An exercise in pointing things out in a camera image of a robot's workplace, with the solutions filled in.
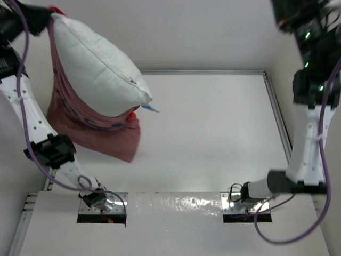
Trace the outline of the white pillow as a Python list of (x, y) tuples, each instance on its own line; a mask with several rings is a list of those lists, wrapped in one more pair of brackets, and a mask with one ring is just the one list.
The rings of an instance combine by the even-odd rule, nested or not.
[(141, 106), (150, 111), (152, 94), (132, 60), (84, 23), (52, 15), (56, 51), (77, 94), (97, 113), (116, 117)]

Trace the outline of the red patterned pillowcase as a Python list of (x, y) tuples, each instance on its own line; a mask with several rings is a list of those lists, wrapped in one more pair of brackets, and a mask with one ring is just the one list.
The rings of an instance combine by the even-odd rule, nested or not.
[(132, 162), (141, 138), (139, 119), (133, 107), (117, 117), (91, 109), (71, 87), (56, 49), (53, 20), (47, 26), (53, 68), (53, 92), (47, 121), (58, 134), (85, 148)]

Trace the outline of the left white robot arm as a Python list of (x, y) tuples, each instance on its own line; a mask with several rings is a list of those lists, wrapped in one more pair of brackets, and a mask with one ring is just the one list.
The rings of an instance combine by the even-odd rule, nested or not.
[(77, 191), (89, 208), (109, 212), (108, 195), (101, 186), (93, 188), (90, 178), (83, 174), (74, 154), (71, 140), (59, 135), (49, 125), (31, 90), (25, 70), (29, 43), (19, 55), (11, 43), (24, 33), (39, 36), (48, 25), (52, 10), (46, 7), (4, 1), (1, 4), (1, 92), (6, 96), (21, 122), (27, 149), (32, 160), (48, 180), (59, 186)]

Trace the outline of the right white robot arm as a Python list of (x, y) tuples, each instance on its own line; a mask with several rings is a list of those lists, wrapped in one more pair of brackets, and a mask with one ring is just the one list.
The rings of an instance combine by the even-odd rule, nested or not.
[(328, 126), (340, 101), (340, 27), (329, 27), (340, 1), (272, 1), (277, 28), (295, 37), (303, 68), (293, 79), (294, 142), (288, 167), (246, 182), (243, 203), (281, 194), (325, 194), (322, 150)]

